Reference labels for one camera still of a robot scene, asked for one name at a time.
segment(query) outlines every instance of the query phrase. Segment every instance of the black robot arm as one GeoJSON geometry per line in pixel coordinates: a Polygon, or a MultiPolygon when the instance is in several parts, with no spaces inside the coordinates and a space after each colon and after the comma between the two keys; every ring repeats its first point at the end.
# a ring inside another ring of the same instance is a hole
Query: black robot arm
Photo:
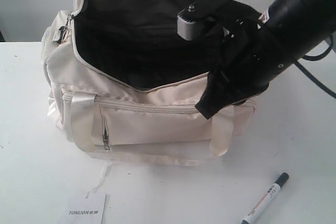
{"type": "Polygon", "coordinates": [[[233,0],[198,0],[179,13],[177,31],[193,40],[218,23],[230,33],[196,105],[208,119],[264,92],[271,80],[331,36],[336,0],[275,0],[262,15],[233,0]]]}

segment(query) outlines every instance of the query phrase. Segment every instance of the white table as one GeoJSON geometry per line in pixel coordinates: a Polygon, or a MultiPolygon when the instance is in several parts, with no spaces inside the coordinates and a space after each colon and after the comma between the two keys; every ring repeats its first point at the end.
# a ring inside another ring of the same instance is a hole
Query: white table
{"type": "MultiPolygon", "coordinates": [[[[97,185],[105,165],[47,118],[39,53],[40,43],[0,44],[1,224],[55,223],[68,197],[97,185]]],[[[305,66],[336,90],[335,53],[305,66]]],[[[290,180],[258,224],[334,223],[336,100],[291,67],[258,101],[224,158],[193,168],[113,166],[99,189],[109,195],[104,223],[238,224],[282,172],[290,180]]]]}

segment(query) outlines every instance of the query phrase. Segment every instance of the screw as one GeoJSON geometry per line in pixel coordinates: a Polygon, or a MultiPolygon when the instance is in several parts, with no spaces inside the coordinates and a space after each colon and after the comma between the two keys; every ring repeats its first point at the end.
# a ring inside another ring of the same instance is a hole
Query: screw
{"type": "Polygon", "coordinates": [[[195,11],[195,6],[190,5],[189,8],[188,8],[188,11],[193,13],[195,11]]]}

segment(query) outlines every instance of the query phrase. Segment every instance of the pen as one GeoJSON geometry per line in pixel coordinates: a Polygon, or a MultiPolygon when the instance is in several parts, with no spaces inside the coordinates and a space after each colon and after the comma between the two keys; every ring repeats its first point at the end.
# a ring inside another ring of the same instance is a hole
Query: pen
{"type": "Polygon", "coordinates": [[[277,181],[274,182],[274,184],[268,189],[261,200],[251,210],[251,212],[243,219],[241,224],[253,224],[265,210],[265,208],[271,203],[273,198],[280,191],[288,179],[289,175],[287,173],[281,174],[277,181]]]}

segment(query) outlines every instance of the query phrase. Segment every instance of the bag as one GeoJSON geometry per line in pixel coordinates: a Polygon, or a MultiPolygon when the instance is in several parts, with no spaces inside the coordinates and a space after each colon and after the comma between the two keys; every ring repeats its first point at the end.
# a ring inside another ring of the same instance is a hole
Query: bag
{"type": "Polygon", "coordinates": [[[195,0],[74,0],[46,30],[49,115],[94,158],[194,166],[225,154],[255,110],[248,100],[206,120],[196,109],[223,29],[176,33],[195,0]]]}

